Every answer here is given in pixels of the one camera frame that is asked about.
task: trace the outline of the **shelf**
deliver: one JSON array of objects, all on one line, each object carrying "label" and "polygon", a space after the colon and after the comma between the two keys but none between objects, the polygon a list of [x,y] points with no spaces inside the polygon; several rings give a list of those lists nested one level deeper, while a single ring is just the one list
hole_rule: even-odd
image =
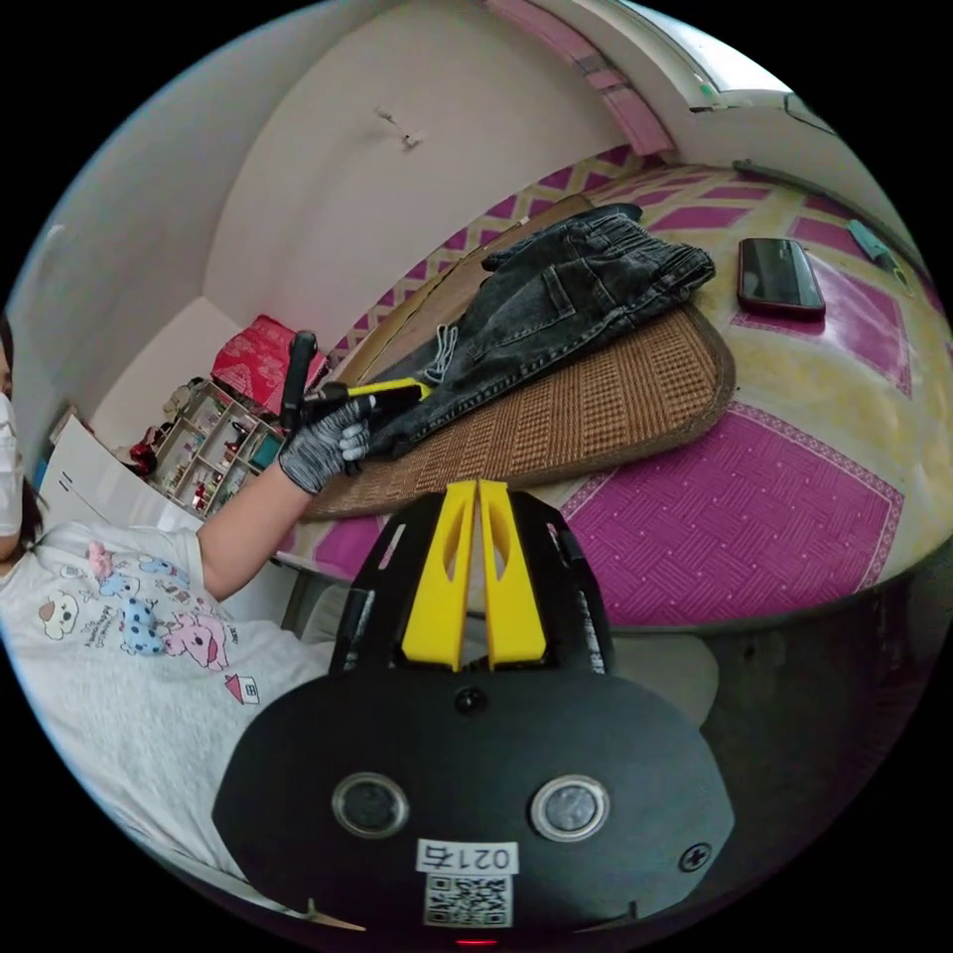
[{"label": "shelf", "polygon": [[236,464],[229,471],[228,476],[221,482],[221,485],[218,487],[217,493],[212,499],[211,503],[207,507],[207,513],[205,516],[212,516],[213,513],[218,512],[228,501],[235,496],[236,493],[246,483],[254,478],[254,473],[248,469],[248,464],[244,461],[236,461]]},{"label": "shelf", "polygon": [[219,393],[217,390],[204,391],[199,396],[195,409],[190,407],[188,411],[191,426],[206,436],[215,430],[231,404],[231,401],[224,399],[224,395],[219,396]]},{"label": "shelf", "polygon": [[161,492],[175,492],[204,442],[205,437],[188,426],[188,421],[180,420],[159,449],[153,486]]},{"label": "shelf", "polygon": [[278,441],[280,446],[281,439],[206,381],[159,449],[150,483],[178,506],[207,519],[261,472],[251,459],[262,445]]},{"label": "shelf", "polygon": [[224,480],[222,472],[196,457],[176,489],[176,501],[199,516],[206,516]]}]

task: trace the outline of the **drawstring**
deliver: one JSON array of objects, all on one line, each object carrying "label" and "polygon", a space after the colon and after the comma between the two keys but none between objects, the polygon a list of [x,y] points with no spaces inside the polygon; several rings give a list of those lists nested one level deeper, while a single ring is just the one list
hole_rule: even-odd
[{"label": "drawstring", "polygon": [[440,325],[437,328],[437,356],[428,364],[423,376],[432,384],[443,383],[444,374],[454,359],[454,348],[457,346],[457,328],[448,328]]}]

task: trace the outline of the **pink cartoon dog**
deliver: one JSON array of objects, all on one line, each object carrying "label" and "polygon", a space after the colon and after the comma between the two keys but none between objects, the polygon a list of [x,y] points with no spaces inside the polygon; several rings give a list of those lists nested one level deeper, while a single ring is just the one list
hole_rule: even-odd
[{"label": "pink cartoon dog", "polygon": [[163,639],[167,655],[186,652],[202,667],[221,672],[228,667],[225,655],[225,632],[221,622],[210,615],[174,613],[175,623]]}]

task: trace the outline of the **woven placemat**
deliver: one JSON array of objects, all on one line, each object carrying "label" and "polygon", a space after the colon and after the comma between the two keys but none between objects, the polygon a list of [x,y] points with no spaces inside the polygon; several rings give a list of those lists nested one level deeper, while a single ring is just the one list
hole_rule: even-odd
[{"label": "woven placemat", "polygon": [[458,479],[516,488],[579,477],[696,440],[725,412],[735,362],[693,305],[480,407],[397,461],[365,461],[306,518],[389,513]]}]

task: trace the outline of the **smartphone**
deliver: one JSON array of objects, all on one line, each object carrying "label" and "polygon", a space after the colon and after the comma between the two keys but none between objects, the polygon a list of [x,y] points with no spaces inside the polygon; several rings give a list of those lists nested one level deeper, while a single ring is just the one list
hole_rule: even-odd
[{"label": "smartphone", "polygon": [[739,243],[738,300],[752,314],[797,321],[820,321],[827,310],[810,259],[789,238]]}]

